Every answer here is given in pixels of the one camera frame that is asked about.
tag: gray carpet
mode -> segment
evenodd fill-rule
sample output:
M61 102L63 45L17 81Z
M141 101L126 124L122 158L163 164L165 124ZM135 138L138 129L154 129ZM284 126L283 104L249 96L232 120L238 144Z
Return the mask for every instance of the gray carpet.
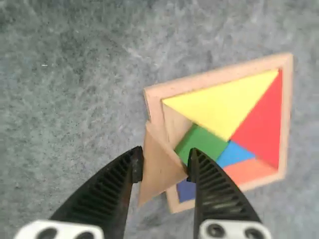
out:
M319 238L317 0L0 0L0 238L142 144L143 87L282 51L288 173L246 195L275 239ZM138 209L137 191L125 238L192 238L193 210Z

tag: tangram piece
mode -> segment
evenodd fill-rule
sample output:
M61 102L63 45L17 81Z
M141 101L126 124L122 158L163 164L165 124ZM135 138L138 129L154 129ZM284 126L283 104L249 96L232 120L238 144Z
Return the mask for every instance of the tangram piece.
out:
M277 173L276 169L255 158L228 165L223 169L237 185Z
M283 54L277 54L272 55L268 57L263 57L260 59L256 59L253 61L240 63L232 66L223 67L217 70L205 72L202 74L194 75L194 76L188 76L181 79L153 85L150 87L147 87L144 89L144 95L146 99L146 104L148 108L149 113L149 119L152 122L152 125L157 129L158 136L165 139L169 142L171 148L173 149L174 146L176 146L179 138L183 138L183 134L187 132L187 129L178 129L179 136L168 136L169 130L168 127L165 126L165 119L166 114L165 112L165 106L162 104L162 101L165 102L168 98L173 98L175 96L182 96L188 93L192 92L198 92L207 88L211 88L213 86L217 86L220 84L227 84L229 82L237 81L242 78L258 75L261 73L265 73L267 71L277 71L278 69L281 70L282 74L282 101L281 101L281 123L280 123L280 147L279 147L279 164L278 168L271 166L271 161L264 161L264 159L261 159L261 157L256 154L256 152L249 150L248 151L253 152L256 155L257 159L247 159L244 161L237 162L235 164L231 164L225 167L225 169L228 169L228 173L232 174L232 171L235 173L238 173L240 169L236 168L233 170L232 168L235 167L235 165L238 164L246 164L246 167L249 167L247 163L249 161L252 162L252 164L256 164L257 166L252 166L252 168L263 168L261 174L259 174L259 178L254 178L253 176L250 176L249 180L246 180L243 177L238 174L233 175L233 179L236 180L236 183L238 184L239 188L241 190L249 190L253 189L255 187L271 183L276 180L280 180L283 178L286 166L287 166L287 146L288 146L288 136L289 136L289 127L290 127L290 110L291 110L291 98L292 98L292 77L293 77L293 56L290 53L283 53ZM255 103L260 103L260 101L263 99L262 95L266 96L266 90L264 93L261 94L259 97L259 101L257 100ZM257 108L257 105L253 105L252 108L249 110L251 114L253 114L253 111L255 111L255 108ZM249 120L249 112L246 113L247 120ZM187 117L180 118L176 120L176 122L186 122ZM246 124L243 122L243 120L238 124L238 126L244 127L243 125ZM231 136L235 137L236 129L231 133ZM172 213L181 212L183 210L187 210L194 207L194 199L180 202L179 195L177 191L177 186L173 185L166 190L167 195L167 202L169 204L170 211Z
M192 121L163 104L168 142L175 148L192 126Z
M230 141L225 150L218 157L217 163L223 168L250 158L255 158L255 155L235 142Z
M274 168L279 165L282 71L231 137Z
M179 202L187 202L189 200L195 199L196 195L196 184L192 182L187 182L186 179L177 184L177 192Z
M216 137L206 129L193 124L185 137L175 148L175 152L187 165L189 151L194 147L205 152L210 158L216 160L226 146L227 142Z
M268 89L278 70L163 100L163 103L227 141Z
M144 139L144 168L139 206L187 177L185 167L169 144L147 122Z

